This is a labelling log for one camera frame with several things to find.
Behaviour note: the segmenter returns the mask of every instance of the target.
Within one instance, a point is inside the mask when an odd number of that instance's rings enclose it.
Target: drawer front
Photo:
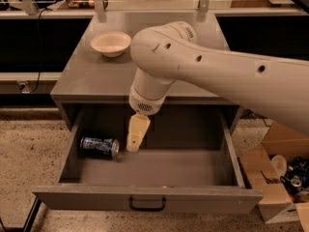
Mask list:
[[[262,199],[245,188],[107,188],[63,185],[36,187],[34,193],[55,210],[104,210],[246,214]]]

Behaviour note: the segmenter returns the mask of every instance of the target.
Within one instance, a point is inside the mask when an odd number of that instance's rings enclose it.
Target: terrazzo floor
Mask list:
[[[240,120],[233,134],[237,154],[259,144],[267,130],[261,119]],[[33,186],[55,183],[68,138],[69,131],[57,109],[0,109],[0,217],[7,227],[23,225],[35,199]],[[264,224],[257,208],[248,215],[209,215],[51,211],[41,205],[32,231],[303,230],[299,222]]]

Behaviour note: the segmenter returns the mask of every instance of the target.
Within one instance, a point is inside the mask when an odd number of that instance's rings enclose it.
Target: drawer handle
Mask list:
[[[166,203],[166,199],[165,197],[163,197],[161,207],[156,207],[156,208],[135,207],[133,206],[133,198],[132,197],[129,198],[129,208],[132,211],[137,211],[137,212],[161,212],[165,209],[165,203]]]

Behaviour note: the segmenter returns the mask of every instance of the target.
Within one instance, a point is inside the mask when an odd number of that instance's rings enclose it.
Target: cabinet top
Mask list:
[[[193,12],[147,12],[95,14],[78,46],[68,61],[51,95],[55,100],[79,97],[128,96],[136,66],[129,49],[116,58],[108,58],[90,47],[91,39],[99,33],[121,31],[133,37],[140,30],[185,21],[196,30],[199,45],[229,50],[214,14]],[[192,84],[177,81],[172,85],[170,97],[216,97]]]

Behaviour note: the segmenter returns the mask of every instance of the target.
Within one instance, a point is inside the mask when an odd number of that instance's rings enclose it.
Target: cable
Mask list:
[[[38,29],[38,33],[39,33],[39,43],[40,43],[40,62],[39,62],[39,70],[38,70],[38,78],[37,78],[37,83],[35,88],[30,92],[30,93],[34,93],[37,91],[38,87],[39,87],[39,82],[40,82],[40,76],[41,76],[41,71],[42,71],[42,35],[41,35],[41,31],[40,31],[40,19],[41,19],[41,15],[44,11],[51,11],[48,8],[44,8],[40,11],[39,16],[38,16],[38,24],[37,24],[37,29]]]
[[[253,112],[249,110],[247,114],[241,115],[241,116],[240,116],[240,119],[244,119],[244,118],[248,117],[249,115],[252,116],[252,113],[253,113]]]
[[[9,230],[4,226],[1,218],[0,218],[0,224],[5,232],[9,232]]]
[[[271,125],[268,125],[268,124],[267,124],[267,121],[265,120],[265,117],[262,117],[262,119],[263,119],[264,125],[265,125],[266,127],[270,128]]]

